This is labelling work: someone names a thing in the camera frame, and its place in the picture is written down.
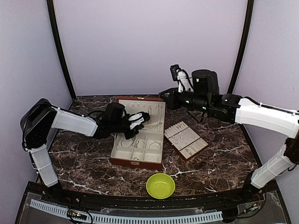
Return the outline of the brown wooden jewelry box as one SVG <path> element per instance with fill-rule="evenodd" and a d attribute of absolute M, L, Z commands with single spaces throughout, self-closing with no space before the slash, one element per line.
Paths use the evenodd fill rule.
<path fill-rule="evenodd" d="M 129 140 L 126 140 L 122 133 L 115 136 L 110 155 L 111 163 L 113 165 L 161 170 L 166 103 L 160 98 L 129 96 L 117 97 L 116 102 L 124 105 L 126 112 L 130 115 L 138 112 L 149 113 L 150 120 L 144 122 L 144 128 Z M 149 149 L 150 143 L 154 141 L 161 143 L 161 150 Z M 159 162 L 146 161 L 145 158 L 150 154 L 156 154 L 159 157 Z"/>

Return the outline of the silver beaded bangle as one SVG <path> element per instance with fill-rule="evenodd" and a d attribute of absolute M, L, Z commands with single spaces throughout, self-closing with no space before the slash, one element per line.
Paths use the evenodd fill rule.
<path fill-rule="evenodd" d="M 161 143 L 157 141 L 154 141 L 149 145 L 149 149 L 161 150 L 161 148 L 162 148 Z"/>

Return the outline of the silver wrap bangle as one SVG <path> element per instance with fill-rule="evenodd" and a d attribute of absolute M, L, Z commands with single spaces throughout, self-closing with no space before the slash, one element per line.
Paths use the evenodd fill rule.
<path fill-rule="evenodd" d="M 159 157 L 156 154 L 150 154 L 145 160 L 149 162 L 159 162 Z"/>

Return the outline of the brown ring earring tray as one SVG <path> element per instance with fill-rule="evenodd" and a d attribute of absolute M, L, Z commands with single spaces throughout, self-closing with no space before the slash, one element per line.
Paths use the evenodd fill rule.
<path fill-rule="evenodd" d="M 164 135 L 185 161 L 190 160 L 208 146 L 208 143 L 183 121 L 165 129 Z"/>

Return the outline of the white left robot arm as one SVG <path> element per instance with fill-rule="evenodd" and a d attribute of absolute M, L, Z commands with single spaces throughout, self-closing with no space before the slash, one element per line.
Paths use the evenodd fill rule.
<path fill-rule="evenodd" d="M 59 180 L 48 152 L 50 130 L 78 133 L 94 139 L 106 139 L 113 133 L 122 133 L 129 140 L 149 120 L 147 112 L 129 114 L 124 105 L 116 102 L 109 103 L 104 111 L 95 110 L 87 115 L 79 115 L 54 106 L 49 100 L 42 98 L 20 121 L 22 148 L 29 152 L 34 169 L 49 188 L 48 197 L 55 203 L 63 203 L 66 193 L 57 186 Z"/>

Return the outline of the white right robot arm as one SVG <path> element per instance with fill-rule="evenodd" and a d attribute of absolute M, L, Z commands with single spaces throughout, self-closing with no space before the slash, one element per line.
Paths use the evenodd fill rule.
<path fill-rule="evenodd" d="M 176 88 L 160 92 L 167 108 L 188 108 L 208 117 L 231 123 L 272 130 L 287 138 L 280 150 L 264 165 L 248 174 L 238 198 L 249 202 L 268 182 L 299 163 L 299 112 L 258 103 L 250 97 L 219 93 L 217 73 L 195 70 L 189 76 L 175 64 L 170 67 Z"/>

